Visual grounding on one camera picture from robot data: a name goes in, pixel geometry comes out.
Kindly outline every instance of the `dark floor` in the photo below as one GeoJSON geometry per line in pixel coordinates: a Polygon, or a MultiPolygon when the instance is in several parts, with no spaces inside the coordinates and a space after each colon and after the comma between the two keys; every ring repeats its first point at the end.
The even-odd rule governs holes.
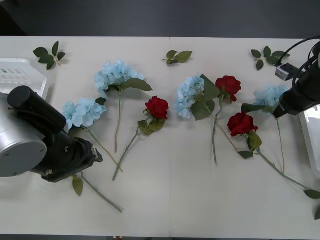
{"type": "MultiPolygon", "coordinates": [[[[320,0],[5,0],[0,3],[0,36],[303,39],[320,34],[319,10],[320,0]]],[[[0,235],[0,239],[114,238],[0,235]]]]}

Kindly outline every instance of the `leaf sprig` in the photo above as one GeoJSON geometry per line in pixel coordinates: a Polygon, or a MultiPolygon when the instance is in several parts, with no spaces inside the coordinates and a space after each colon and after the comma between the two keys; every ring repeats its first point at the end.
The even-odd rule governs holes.
{"type": "MultiPolygon", "coordinates": [[[[255,58],[254,61],[256,61],[256,65],[255,65],[256,69],[258,71],[260,71],[265,65],[264,60],[266,60],[266,62],[268,64],[274,66],[279,61],[279,59],[282,57],[282,55],[285,54],[285,52],[284,51],[275,51],[274,53],[272,53],[270,47],[266,46],[263,49],[263,56],[264,57],[262,57],[262,54],[258,50],[255,50],[255,49],[251,50],[251,54],[255,58]]],[[[290,57],[290,54],[286,54],[284,56],[284,58],[288,58],[288,57],[290,57]]]]}
{"type": "Polygon", "coordinates": [[[44,47],[38,47],[36,48],[33,53],[36,55],[39,59],[38,63],[46,64],[46,69],[50,70],[55,63],[58,63],[59,66],[61,66],[60,61],[65,57],[64,52],[59,52],[59,41],[57,41],[53,47],[52,47],[52,54],[49,54],[48,50],[44,47]]]}
{"type": "Polygon", "coordinates": [[[175,50],[171,50],[166,54],[166,58],[163,61],[166,61],[166,64],[169,66],[171,64],[184,64],[191,57],[192,51],[182,51],[178,55],[178,52],[175,50]]]}

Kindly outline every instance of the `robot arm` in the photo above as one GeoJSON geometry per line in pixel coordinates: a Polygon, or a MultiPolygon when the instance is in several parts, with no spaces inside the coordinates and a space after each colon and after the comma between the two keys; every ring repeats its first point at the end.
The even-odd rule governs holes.
{"type": "Polygon", "coordinates": [[[90,142],[65,133],[65,117],[28,86],[0,95],[0,112],[0,177],[31,171],[56,183],[103,161],[90,142]]]}
{"type": "Polygon", "coordinates": [[[292,88],[286,91],[279,100],[279,105],[273,112],[275,118],[286,114],[297,115],[320,104],[320,42],[310,51],[308,60],[299,69],[287,63],[281,65],[282,58],[293,48],[308,40],[320,37],[307,38],[292,46],[279,60],[275,75],[284,81],[292,80],[292,88]]]}

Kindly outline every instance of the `white table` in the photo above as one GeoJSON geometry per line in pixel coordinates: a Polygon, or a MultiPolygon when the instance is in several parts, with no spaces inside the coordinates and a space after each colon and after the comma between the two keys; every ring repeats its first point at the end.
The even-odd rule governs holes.
{"type": "MultiPolygon", "coordinates": [[[[129,151],[115,182],[114,163],[87,169],[87,178],[111,200],[125,208],[120,214],[88,186],[82,197],[70,179],[46,183],[26,173],[0,179],[0,234],[94,235],[132,237],[205,237],[262,239],[319,239],[320,222],[314,221],[316,201],[283,179],[261,157],[244,160],[234,152],[218,129],[218,165],[213,162],[212,120],[181,120],[174,111],[176,89],[186,77],[205,74],[213,82],[224,75],[242,82],[238,101],[224,104],[219,122],[227,129],[242,103],[253,103],[252,94],[265,84],[288,84],[275,76],[275,68],[254,68],[250,49],[285,51],[294,39],[144,38],[144,37],[0,37],[0,57],[24,58],[50,80],[47,100],[59,111],[67,101],[98,97],[94,74],[104,63],[122,59],[146,76],[153,92],[128,91],[124,96],[119,132],[119,159],[144,119],[144,103],[158,95],[170,105],[165,127],[150,137],[140,137],[129,151]],[[50,48],[55,41],[67,53],[68,63],[46,71],[33,50],[50,48]],[[169,50],[193,51],[185,64],[168,67],[162,58],[169,50]]],[[[305,62],[312,42],[294,49],[290,62],[305,62]]],[[[107,102],[108,112],[93,127],[97,137],[114,152],[118,97],[107,102]]],[[[276,122],[252,114],[263,141],[262,150],[279,166],[281,149],[276,122]]],[[[310,187],[317,180],[310,170],[299,119],[280,120],[286,173],[310,187]]],[[[86,133],[81,135],[88,140],[86,133]]],[[[245,141],[234,139],[245,150],[245,141]]]]}

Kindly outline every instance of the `hydrangea flower head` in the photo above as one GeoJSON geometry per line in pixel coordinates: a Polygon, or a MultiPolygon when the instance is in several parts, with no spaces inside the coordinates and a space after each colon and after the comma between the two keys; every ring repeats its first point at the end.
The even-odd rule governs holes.
{"type": "Polygon", "coordinates": [[[67,102],[62,109],[62,115],[65,117],[70,130],[73,125],[78,128],[92,126],[106,111],[107,107],[96,103],[94,98],[83,97],[77,105],[73,102],[67,102]]]}
{"type": "Polygon", "coordinates": [[[102,98],[108,99],[105,91],[111,85],[120,86],[129,79],[145,80],[146,77],[131,68],[129,64],[125,64],[123,60],[118,60],[116,63],[106,63],[102,71],[99,71],[94,76],[95,87],[102,98]]]}
{"type": "Polygon", "coordinates": [[[199,94],[205,90],[205,80],[197,74],[187,77],[184,83],[177,89],[177,96],[174,102],[175,112],[184,119],[190,118],[190,108],[196,102],[199,94]]]}
{"type": "Polygon", "coordinates": [[[254,105],[270,106],[275,108],[280,100],[281,95],[288,91],[289,87],[283,85],[266,85],[264,90],[254,91],[255,96],[254,105]]]}

